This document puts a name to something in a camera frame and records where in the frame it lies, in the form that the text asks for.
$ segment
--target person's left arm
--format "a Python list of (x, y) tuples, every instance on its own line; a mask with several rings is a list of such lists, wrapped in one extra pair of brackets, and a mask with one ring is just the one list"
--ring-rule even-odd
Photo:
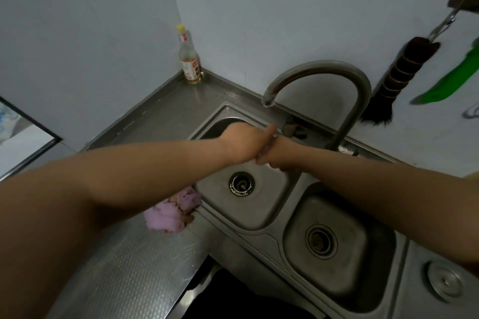
[(0, 183), (0, 317), (42, 316), (95, 234), (228, 166), (276, 133), (231, 124), (217, 139), (96, 149)]

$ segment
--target bottle label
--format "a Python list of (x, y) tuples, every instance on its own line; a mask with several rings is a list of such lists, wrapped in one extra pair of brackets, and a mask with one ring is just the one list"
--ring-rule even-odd
[(200, 66), (198, 65), (198, 58), (192, 61), (181, 61), (183, 65), (184, 76), (189, 81), (195, 81), (200, 78)]

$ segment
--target hand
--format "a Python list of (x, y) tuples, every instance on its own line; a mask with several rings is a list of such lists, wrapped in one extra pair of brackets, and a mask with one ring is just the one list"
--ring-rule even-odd
[(256, 158), (276, 131), (276, 125), (262, 130), (244, 122), (236, 122), (229, 125), (218, 139), (224, 144), (229, 163), (234, 165)]
[(304, 148), (303, 145), (284, 136), (278, 136), (271, 142), (270, 148), (256, 158), (256, 164), (268, 163), (272, 168), (279, 168), (282, 171), (300, 170), (298, 153), (302, 148)]

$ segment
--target sink drain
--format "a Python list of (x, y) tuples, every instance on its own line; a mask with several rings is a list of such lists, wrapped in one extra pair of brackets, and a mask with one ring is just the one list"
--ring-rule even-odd
[(245, 171), (237, 171), (229, 181), (230, 190), (238, 197), (245, 197), (254, 190), (254, 178)]
[(313, 225), (306, 231), (306, 246), (317, 258), (328, 260), (336, 255), (338, 240), (328, 227)]

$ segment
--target pink rag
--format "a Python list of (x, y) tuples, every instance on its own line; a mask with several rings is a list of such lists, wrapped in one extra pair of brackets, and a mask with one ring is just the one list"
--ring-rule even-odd
[(147, 209), (143, 214), (150, 230), (181, 232), (188, 214), (201, 204), (201, 194), (187, 187), (177, 194)]

